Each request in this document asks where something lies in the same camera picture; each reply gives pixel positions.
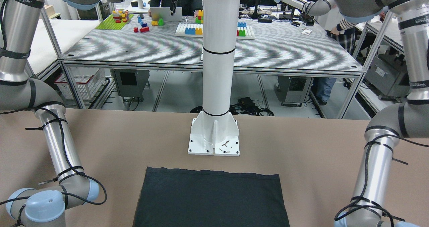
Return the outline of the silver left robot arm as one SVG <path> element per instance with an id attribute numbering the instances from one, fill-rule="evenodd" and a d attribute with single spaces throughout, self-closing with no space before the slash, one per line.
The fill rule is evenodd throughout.
<path id="1" fill-rule="evenodd" d="M 428 138 L 428 0 L 334 0 L 350 22 L 395 14 L 409 75 L 405 102 L 387 105 L 366 127 L 364 155 L 353 197 L 334 217 L 335 227 L 411 227 L 384 208 L 394 149 L 400 140 Z"/>

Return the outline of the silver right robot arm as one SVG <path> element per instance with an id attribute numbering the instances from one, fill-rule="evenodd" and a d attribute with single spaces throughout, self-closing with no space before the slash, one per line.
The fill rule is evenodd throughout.
<path id="1" fill-rule="evenodd" d="M 65 210 L 84 203 L 96 205 L 102 187 L 84 173 L 61 97 L 25 71 L 45 1 L 4 0 L 1 5 L 1 113 L 34 112 L 41 121 L 58 182 L 57 186 L 41 190 L 17 190 L 1 202 L 16 220 L 16 226 L 64 227 Z M 64 1 L 76 8 L 91 9 L 100 0 Z"/>

